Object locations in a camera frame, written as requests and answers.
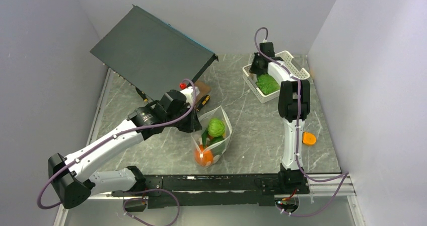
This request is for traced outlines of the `yellow black screwdriver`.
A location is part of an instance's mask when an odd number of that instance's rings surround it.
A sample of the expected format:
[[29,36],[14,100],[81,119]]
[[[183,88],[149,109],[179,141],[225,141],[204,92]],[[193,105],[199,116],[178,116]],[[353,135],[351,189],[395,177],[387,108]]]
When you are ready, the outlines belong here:
[[199,104],[196,107],[197,111],[200,111],[210,100],[210,95],[205,95],[203,96],[200,101]]
[[148,103],[149,102],[149,98],[148,98],[148,96],[144,93],[144,92],[142,92],[140,89],[138,89],[138,88],[135,88],[135,90],[136,90],[136,92],[137,92],[137,94],[142,98],[142,100],[145,102],[145,103]]

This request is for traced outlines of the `dark green avocado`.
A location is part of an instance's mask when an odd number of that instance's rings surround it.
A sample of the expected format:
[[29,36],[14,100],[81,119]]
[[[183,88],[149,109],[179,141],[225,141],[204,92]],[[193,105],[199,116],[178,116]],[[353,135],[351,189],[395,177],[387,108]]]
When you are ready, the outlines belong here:
[[224,137],[223,136],[219,136],[219,137],[215,137],[210,141],[210,145],[209,148],[212,151],[212,153],[216,153],[219,154],[221,153],[224,149],[225,149],[225,142],[224,142]]

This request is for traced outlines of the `white plastic basket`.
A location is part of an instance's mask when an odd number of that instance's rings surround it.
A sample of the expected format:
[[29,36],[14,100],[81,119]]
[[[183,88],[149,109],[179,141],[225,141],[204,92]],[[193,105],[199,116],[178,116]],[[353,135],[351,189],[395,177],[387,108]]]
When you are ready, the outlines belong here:
[[[310,78],[311,75],[309,72],[306,55],[293,56],[291,53],[284,50],[277,53],[276,57],[281,58],[282,60],[282,61],[280,60],[281,65],[284,65],[287,68],[287,70],[291,72],[292,76],[298,77],[301,80]],[[257,75],[249,71],[250,67],[251,67],[251,63],[242,67],[243,79],[245,83],[249,86],[250,90],[255,94],[259,102],[261,104],[264,104],[274,98],[277,98],[279,96],[279,91],[275,91],[273,93],[270,93],[269,95],[265,95],[261,92],[258,85],[256,84]]]

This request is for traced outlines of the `brown wooden board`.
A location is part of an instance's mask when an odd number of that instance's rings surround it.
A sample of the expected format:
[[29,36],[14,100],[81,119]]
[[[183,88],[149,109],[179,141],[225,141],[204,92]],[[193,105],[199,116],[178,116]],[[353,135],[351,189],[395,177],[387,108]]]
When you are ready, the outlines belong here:
[[200,80],[197,80],[195,82],[195,86],[199,89],[199,93],[196,97],[196,103],[199,103],[202,100],[203,96],[209,94],[209,92],[211,91],[211,87]]

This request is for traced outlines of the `dark grey server chassis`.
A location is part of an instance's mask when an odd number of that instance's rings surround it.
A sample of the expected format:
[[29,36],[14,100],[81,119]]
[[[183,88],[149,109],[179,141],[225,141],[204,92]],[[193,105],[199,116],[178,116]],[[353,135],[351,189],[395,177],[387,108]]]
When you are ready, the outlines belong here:
[[210,49],[138,6],[90,53],[154,100],[179,89],[184,79],[197,81],[218,59]]

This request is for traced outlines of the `green lettuce head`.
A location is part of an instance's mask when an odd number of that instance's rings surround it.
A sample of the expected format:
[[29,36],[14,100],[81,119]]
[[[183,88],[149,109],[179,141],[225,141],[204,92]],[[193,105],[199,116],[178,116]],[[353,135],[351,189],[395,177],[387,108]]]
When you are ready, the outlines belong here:
[[266,96],[280,90],[280,85],[269,74],[258,76],[256,85],[262,94]]

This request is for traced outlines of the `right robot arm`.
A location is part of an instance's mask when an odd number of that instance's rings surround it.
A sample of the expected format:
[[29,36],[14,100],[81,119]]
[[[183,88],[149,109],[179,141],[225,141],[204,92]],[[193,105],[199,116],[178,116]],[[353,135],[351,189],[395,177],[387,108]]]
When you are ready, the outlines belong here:
[[304,182],[298,150],[311,109],[309,74],[297,69],[291,61],[277,57],[271,42],[264,41],[256,48],[258,51],[249,72],[255,77],[254,84],[262,95],[278,94],[277,109],[284,122],[284,153],[277,186],[281,192],[290,193]]

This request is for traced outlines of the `green chili pepper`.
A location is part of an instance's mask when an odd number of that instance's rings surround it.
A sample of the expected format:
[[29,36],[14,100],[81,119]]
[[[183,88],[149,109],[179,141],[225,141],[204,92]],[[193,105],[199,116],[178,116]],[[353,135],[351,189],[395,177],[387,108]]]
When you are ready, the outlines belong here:
[[206,129],[201,135],[201,144],[204,148],[206,148],[207,137],[208,137],[208,130]]

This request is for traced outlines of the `green lime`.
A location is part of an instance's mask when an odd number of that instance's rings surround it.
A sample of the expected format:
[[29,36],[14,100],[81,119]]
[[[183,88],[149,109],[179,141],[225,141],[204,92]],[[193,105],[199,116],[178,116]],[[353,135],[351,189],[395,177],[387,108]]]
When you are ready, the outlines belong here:
[[215,138],[223,136],[223,134],[225,133],[225,129],[225,124],[222,120],[213,118],[209,121],[207,131],[210,137]]

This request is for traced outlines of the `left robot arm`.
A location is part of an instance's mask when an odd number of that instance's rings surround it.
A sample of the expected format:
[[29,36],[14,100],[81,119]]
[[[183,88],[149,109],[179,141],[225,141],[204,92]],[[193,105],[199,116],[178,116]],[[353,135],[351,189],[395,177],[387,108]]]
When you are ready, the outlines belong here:
[[104,192],[140,195],[146,189],[146,178],[137,166],[104,172],[99,168],[126,149],[162,133],[166,127],[186,133],[201,130],[195,109],[198,94],[198,88],[170,90],[160,100],[136,108],[116,128],[85,148],[67,156],[52,155],[48,159],[48,173],[59,203],[71,209]]

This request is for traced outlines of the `orange tangerine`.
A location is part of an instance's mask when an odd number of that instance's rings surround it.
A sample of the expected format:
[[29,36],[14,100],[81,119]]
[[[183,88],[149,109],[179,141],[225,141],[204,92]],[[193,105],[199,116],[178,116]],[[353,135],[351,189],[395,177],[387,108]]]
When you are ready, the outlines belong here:
[[195,161],[203,167],[210,166],[214,163],[214,156],[211,150],[204,149],[202,144],[194,150],[194,158]]

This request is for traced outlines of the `yellow black screwdriver right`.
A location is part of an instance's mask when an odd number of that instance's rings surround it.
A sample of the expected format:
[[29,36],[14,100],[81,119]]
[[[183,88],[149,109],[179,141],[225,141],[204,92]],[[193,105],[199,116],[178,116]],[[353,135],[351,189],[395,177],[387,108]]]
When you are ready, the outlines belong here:
[[210,100],[210,95],[205,95],[203,96],[200,101],[199,104],[196,107],[197,111],[200,111]]

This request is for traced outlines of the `clear zip top bag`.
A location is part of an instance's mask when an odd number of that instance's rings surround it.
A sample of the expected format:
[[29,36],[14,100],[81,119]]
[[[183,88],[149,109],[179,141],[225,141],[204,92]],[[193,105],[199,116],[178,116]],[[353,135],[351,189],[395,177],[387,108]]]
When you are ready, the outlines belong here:
[[191,133],[193,155],[200,166],[209,167],[226,152],[233,129],[222,106],[199,116],[199,122],[201,130]]

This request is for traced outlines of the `yellow black screwdriver left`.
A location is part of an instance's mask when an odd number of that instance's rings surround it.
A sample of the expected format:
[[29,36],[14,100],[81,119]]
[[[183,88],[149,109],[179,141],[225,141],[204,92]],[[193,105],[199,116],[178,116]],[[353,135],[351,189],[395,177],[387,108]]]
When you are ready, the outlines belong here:
[[142,98],[142,100],[145,102],[145,103],[148,103],[149,102],[149,98],[148,98],[148,96],[144,93],[144,92],[142,92],[140,89],[138,89],[138,88],[135,88],[135,90],[136,90],[136,92],[137,92],[137,94]]

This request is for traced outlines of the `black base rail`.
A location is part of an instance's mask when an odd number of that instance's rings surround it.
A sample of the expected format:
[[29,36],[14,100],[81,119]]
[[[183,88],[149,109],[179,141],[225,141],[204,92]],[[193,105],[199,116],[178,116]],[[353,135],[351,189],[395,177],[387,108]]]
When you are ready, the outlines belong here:
[[350,177],[327,182],[332,174],[314,174],[317,180],[292,177],[289,173],[211,174],[211,175],[145,175],[140,193],[115,190],[113,197],[142,196],[148,208],[175,206],[211,206],[256,204],[273,206],[277,199],[291,197],[314,200],[314,197],[354,196]]

